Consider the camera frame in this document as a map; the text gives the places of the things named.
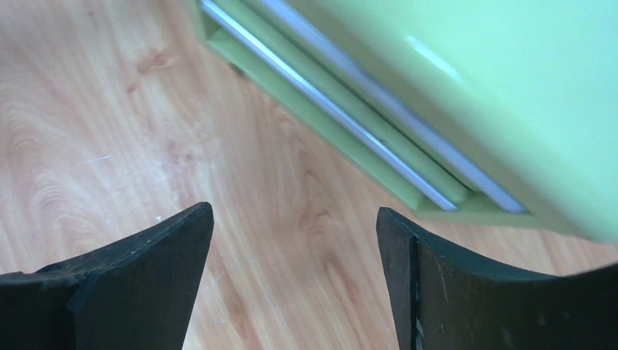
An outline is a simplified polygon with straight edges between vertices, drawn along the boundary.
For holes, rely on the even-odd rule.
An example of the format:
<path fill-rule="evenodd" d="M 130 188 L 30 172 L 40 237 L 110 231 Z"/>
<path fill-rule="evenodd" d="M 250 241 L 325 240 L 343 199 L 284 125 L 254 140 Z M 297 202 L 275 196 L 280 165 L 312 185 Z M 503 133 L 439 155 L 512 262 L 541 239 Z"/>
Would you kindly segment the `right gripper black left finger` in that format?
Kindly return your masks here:
<path fill-rule="evenodd" d="M 32 273 L 1 275 L 3 349 L 181 349 L 214 230 L 200 202 Z"/>

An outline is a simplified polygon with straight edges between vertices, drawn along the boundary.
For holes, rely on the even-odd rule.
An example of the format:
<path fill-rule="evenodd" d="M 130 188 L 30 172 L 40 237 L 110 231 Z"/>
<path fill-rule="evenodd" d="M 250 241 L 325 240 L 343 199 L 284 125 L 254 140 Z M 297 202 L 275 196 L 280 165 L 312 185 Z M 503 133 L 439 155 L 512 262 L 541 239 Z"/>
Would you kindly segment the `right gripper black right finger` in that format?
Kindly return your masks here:
<path fill-rule="evenodd" d="M 382 207 L 376 233 L 401 349 L 615 349 L 617 266 L 507 265 Z"/>

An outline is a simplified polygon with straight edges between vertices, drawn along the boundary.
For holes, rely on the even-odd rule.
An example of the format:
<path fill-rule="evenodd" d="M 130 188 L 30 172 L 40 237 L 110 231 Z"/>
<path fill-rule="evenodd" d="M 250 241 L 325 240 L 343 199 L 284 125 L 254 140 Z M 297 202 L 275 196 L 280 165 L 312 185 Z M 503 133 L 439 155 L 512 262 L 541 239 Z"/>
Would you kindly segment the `green drawer cabinet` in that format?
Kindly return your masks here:
<path fill-rule="evenodd" d="M 426 221 L 617 240 L 615 1 L 189 1 L 198 38 Z"/>

